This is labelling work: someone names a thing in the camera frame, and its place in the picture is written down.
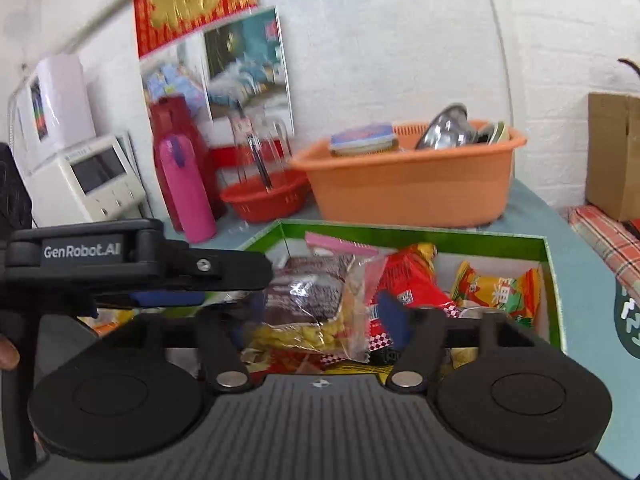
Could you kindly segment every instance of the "cardboard box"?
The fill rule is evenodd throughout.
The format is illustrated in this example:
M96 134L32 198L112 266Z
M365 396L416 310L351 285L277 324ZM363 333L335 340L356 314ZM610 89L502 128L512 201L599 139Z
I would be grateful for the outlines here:
M544 237L283 219L275 221L241 248L265 253L274 264L278 264L288 256L310 254L304 240L308 231L390 250L418 242L432 242L438 249L434 261L438 286L446 292L463 260L468 260L481 274L505 278L517 278L537 267L544 286L534 329L553 346L565 350L561 304ZM220 301L220 296L213 294L207 303L217 301Z
M586 198L616 220L640 218L640 98L589 94Z

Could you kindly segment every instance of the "brown cardboard box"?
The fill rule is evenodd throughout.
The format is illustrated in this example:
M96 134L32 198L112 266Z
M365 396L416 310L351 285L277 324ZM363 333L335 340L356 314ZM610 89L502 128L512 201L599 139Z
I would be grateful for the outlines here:
M589 94L586 197L616 220L640 219L640 98Z

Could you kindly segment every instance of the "metal bowl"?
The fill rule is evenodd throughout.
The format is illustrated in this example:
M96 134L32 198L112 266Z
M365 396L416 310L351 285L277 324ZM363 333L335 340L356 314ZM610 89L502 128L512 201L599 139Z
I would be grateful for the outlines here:
M473 144L478 131L467 120L466 107L455 103L447 106L431 121L415 145L416 150L443 150Z

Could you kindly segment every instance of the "ribbed gray surface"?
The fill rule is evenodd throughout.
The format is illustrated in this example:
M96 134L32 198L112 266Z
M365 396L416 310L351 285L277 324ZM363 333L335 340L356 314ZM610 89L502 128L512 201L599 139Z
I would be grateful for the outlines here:
M318 381L326 381L319 388ZM151 456L89 464L53 456L30 480L587 480L615 476L595 457L520 465L442 429L422 399L375 376L268 376L218 400L187 439Z

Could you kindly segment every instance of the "pink bottle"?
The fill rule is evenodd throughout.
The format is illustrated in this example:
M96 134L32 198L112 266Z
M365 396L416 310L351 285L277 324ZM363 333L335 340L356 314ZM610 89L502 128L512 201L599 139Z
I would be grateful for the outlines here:
M165 137L160 143L160 161L187 241L197 244L213 238L216 221L189 139Z

